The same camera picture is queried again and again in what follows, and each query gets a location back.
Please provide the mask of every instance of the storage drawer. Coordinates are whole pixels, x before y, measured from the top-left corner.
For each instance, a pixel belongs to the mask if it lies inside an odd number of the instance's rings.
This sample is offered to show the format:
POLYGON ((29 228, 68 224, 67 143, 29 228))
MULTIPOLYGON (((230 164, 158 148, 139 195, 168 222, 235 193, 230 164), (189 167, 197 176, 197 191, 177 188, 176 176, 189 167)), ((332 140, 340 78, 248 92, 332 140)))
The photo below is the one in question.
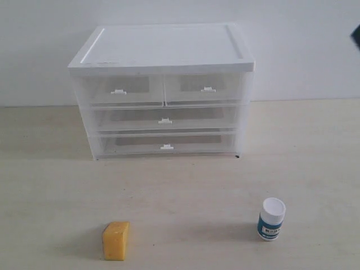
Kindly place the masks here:
POLYGON ((146 137, 91 137, 94 156, 105 158, 113 155, 155 153, 234 152, 234 134, 146 137))
POLYGON ((83 77, 91 107, 162 107, 162 76, 83 77))
POLYGON ((197 106, 248 103, 245 92, 246 73, 166 75, 167 106, 197 106))
POLYGON ((150 110, 97 110, 93 131, 148 129, 234 128, 238 107, 172 108, 150 110))

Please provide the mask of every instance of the small bottle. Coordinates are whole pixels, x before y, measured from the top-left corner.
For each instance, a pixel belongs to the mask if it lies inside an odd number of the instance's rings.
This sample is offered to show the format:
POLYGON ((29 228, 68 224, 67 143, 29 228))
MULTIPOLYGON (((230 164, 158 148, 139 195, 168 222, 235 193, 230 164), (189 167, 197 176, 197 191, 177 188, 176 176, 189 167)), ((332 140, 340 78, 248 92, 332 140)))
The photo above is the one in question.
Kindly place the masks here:
POLYGON ((281 200, 277 198, 264 200, 258 223, 258 234, 263 240, 273 241, 278 238, 285 211, 285 204, 281 200))

